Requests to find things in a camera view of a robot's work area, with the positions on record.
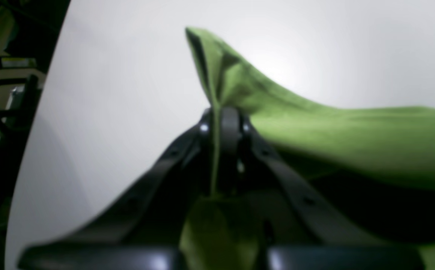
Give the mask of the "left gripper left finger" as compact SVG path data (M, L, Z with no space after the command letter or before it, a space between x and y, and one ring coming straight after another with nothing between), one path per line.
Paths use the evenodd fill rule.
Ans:
M208 186L212 110L96 218L56 241L30 246L21 270L187 270L179 249L189 208Z

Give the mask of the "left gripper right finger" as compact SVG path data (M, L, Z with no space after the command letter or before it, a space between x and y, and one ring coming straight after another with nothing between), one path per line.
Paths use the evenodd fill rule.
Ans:
M418 251L360 229L286 164L235 108L217 113L217 189L275 186L313 244L271 244L268 270L423 270Z

